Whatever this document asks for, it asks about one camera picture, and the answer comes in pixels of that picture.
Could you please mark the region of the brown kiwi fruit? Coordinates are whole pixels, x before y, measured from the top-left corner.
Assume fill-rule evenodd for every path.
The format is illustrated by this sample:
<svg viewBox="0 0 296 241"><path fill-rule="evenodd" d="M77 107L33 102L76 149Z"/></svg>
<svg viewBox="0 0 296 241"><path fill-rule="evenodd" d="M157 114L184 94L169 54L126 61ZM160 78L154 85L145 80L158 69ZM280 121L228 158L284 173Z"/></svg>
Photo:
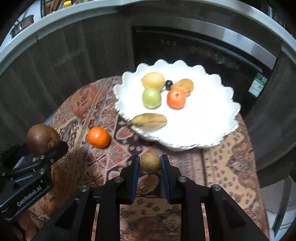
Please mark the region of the brown kiwi fruit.
<svg viewBox="0 0 296 241"><path fill-rule="evenodd" d="M35 157L43 155L60 141L58 132L43 123L32 126L27 133L27 146Z"/></svg>

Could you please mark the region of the white scalloped ceramic bowl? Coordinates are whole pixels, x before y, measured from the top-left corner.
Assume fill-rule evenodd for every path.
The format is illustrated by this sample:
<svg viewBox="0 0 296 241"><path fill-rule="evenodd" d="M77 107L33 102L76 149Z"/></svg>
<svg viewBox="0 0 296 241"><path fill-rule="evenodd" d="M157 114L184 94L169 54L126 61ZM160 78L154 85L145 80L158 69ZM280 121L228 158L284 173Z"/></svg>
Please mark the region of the white scalloped ceramic bowl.
<svg viewBox="0 0 296 241"><path fill-rule="evenodd" d="M123 73L113 92L115 109L133 132L173 150L216 146L239 126L233 89L201 65L142 63Z"/></svg>

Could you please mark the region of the green apple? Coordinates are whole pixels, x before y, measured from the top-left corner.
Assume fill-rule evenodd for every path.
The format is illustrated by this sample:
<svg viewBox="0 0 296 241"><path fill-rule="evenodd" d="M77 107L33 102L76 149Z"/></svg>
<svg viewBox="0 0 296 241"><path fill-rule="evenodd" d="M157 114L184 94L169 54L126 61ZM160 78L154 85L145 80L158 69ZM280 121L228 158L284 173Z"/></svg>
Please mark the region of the green apple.
<svg viewBox="0 0 296 241"><path fill-rule="evenodd" d="M162 102L161 93L155 88L147 88L142 93L142 102L148 109L158 108Z"/></svg>

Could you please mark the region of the black built-in dishwasher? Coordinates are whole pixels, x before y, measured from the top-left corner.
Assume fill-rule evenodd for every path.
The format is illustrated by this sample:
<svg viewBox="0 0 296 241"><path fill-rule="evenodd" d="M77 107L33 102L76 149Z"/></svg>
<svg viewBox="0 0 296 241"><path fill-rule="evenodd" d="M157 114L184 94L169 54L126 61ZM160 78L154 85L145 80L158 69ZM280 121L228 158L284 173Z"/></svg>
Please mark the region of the black built-in dishwasher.
<svg viewBox="0 0 296 241"><path fill-rule="evenodd" d="M188 66L201 65L208 74L218 74L222 84L232 87L241 114L254 107L258 97L248 90L257 73L271 76L277 57L253 40L225 27L192 19L141 21L132 25L136 64L182 60Z"/></svg>

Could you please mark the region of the green energy label sticker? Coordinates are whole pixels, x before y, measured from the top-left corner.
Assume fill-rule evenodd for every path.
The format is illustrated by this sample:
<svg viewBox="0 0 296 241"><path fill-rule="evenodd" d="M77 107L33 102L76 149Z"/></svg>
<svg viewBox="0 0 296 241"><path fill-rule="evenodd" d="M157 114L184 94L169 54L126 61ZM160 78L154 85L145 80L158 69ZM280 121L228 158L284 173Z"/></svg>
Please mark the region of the green energy label sticker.
<svg viewBox="0 0 296 241"><path fill-rule="evenodd" d="M267 78L263 76L261 73L257 73L248 92L254 97L259 97L266 83Z"/></svg>

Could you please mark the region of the orange mandarin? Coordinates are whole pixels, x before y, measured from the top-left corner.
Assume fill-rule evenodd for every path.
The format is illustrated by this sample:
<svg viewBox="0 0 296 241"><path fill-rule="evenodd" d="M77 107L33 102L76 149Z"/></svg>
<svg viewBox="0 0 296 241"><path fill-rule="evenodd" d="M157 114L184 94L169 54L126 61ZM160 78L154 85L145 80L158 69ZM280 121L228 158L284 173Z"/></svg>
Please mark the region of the orange mandarin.
<svg viewBox="0 0 296 241"><path fill-rule="evenodd" d="M167 104L173 109L182 109L186 103L186 93L180 89L174 88L168 92Z"/></svg>
<svg viewBox="0 0 296 241"><path fill-rule="evenodd" d="M105 148L109 145L110 135L107 130L94 126L88 132L88 142L97 148Z"/></svg>

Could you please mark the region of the small yellow banana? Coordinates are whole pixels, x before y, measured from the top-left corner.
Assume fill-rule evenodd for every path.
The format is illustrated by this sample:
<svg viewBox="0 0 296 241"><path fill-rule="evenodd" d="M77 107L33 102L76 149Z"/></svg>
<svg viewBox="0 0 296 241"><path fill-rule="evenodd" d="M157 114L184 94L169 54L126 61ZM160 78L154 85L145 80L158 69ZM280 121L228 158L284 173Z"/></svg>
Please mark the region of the small yellow banana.
<svg viewBox="0 0 296 241"><path fill-rule="evenodd" d="M162 114L143 113L135 116L130 124L144 131L156 131L167 124L167 118Z"/></svg>

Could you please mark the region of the yellow round pear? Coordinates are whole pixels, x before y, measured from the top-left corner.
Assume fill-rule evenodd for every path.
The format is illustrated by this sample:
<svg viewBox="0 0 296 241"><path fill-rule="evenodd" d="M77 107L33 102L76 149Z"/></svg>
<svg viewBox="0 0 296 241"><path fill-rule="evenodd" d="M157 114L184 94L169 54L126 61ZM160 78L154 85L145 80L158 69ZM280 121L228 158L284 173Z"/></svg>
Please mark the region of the yellow round pear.
<svg viewBox="0 0 296 241"><path fill-rule="evenodd" d="M142 78L142 85L145 89L155 88L161 91L165 87L165 84L164 76L157 72L148 73Z"/></svg>

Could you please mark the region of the dark plum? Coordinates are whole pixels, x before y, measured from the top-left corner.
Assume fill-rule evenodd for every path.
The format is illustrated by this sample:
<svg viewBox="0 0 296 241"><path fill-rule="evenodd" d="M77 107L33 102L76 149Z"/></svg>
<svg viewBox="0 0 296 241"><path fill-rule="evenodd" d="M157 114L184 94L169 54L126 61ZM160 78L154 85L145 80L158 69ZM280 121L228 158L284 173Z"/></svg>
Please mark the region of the dark plum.
<svg viewBox="0 0 296 241"><path fill-rule="evenodd" d="M165 84L166 90L170 90L170 87L173 85L173 82L171 80L167 80Z"/></svg>

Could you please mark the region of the steel saucepan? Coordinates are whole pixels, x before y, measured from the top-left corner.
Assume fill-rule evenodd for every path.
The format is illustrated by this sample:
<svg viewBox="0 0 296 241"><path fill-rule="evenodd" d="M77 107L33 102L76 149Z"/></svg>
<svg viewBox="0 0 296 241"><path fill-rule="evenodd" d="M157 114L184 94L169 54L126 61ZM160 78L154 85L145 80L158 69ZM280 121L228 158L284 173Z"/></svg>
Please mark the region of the steel saucepan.
<svg viewBox="0 0 296 241"><path fill-rule="evenodd" d="M14 26L10 32L11 37L14 38L17 34L22 32L25 28L29 27L33 23L34 23L34 16L33 15L26 16L21 21L17 20L17 23L14 24Z"/></svg>

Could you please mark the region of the yellow capped bottle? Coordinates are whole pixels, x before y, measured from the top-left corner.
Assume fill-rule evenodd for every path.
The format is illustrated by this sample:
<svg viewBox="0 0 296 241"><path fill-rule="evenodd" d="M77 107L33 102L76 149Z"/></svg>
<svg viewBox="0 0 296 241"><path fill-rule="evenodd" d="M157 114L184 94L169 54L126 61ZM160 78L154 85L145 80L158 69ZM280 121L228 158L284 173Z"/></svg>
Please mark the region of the yellow capped bottle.
<svg viewBox="0 0 296 241"><path fill-rule="evenodd" d="M63 2L63 8L67 8L67 7L71 6L71 5L72 5L72 1L71 0L68 0L68 1L64 1Z"/></svg>

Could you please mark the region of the black microwave oven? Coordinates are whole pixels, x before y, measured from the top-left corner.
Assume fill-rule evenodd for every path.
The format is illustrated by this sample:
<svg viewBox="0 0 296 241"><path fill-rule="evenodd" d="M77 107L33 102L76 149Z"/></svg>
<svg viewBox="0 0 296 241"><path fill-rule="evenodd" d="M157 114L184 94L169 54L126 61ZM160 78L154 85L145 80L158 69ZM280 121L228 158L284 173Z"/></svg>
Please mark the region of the black microwave oven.
<svg viewBox="0 0 296 241"><path fill-rule="evenodd" d="M267 2L261 1L261 11L280 24L283 28L286 27L286 23L282 16Z"/></svg>

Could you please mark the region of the small tan longan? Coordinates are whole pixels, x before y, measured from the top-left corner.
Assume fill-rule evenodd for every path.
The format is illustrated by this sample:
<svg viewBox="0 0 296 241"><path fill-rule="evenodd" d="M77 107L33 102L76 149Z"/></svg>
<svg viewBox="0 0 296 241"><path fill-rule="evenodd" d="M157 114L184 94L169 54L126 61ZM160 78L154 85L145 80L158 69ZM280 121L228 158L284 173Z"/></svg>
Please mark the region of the small tan longan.
<svg viewBox="0 0 296 241"><path fill-rule="evenodd" d="M154 153L144 153L140 156L140 167L148 173L156 173L161 168L161 159Z"/></svg>

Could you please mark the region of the yellow mango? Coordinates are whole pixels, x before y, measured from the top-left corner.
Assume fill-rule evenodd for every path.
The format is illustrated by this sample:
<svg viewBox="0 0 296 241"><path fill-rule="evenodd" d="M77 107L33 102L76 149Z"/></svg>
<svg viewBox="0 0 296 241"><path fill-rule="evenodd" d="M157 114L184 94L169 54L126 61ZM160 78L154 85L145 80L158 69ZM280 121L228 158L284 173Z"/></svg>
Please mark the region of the yellow mango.
<svg viewBox="0 0 296 241"><path fill-rule="evenodd" d="M189 96L193 89L194 89L194 83L191 79L181 79L180 81L176 82L170 87L170 90L177 88L186 93L186 96Z"/></svg>

